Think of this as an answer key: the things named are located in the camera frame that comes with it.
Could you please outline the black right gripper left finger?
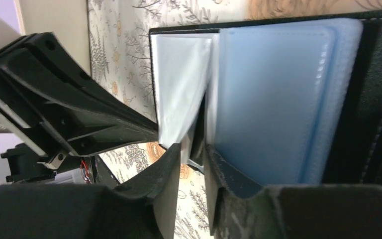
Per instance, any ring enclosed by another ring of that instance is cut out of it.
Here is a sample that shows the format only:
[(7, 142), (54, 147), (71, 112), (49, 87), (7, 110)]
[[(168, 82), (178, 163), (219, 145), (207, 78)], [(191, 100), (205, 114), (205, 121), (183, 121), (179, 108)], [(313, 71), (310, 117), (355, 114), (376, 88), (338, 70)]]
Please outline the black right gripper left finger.
[(0, 239), (172, 239), (179, 144), (111, 189), (102, 184), (0, 185)]

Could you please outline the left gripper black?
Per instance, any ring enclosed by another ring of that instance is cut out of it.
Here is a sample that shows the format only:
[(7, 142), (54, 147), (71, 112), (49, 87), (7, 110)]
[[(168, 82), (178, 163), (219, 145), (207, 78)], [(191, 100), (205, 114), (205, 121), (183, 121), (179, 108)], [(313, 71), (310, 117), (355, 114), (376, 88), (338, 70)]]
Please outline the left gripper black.
[[(156, 141), (157, 124), (95, 82), (51, 32), (18, 37), (0, 49), (0, 113), (41, 156), (61, 149), (93, 156)], [(0, 184), (95, 183), (93, 159), (59, 155), (60, 168), (37, 155), (0, 123)]]

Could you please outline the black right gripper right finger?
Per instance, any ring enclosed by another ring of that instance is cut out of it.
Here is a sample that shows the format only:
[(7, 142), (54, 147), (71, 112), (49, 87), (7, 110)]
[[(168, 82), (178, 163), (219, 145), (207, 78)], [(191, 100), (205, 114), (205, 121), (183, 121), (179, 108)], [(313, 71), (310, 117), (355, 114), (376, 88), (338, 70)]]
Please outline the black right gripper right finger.
[(261, 186), (204, 148), (210, 233), (217, 239), (382, 239), (382, 186)]

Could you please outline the cream plastic oblong tray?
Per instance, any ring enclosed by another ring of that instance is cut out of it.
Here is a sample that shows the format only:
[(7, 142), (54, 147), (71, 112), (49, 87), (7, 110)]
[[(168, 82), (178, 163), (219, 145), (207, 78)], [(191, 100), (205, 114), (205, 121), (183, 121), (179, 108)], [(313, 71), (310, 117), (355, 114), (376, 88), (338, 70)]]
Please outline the cream plastic oblong tray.
[(0, 0), (0, 49), (22, 35), (53, 32), (91, 74), (88, 3), (85, 0)]

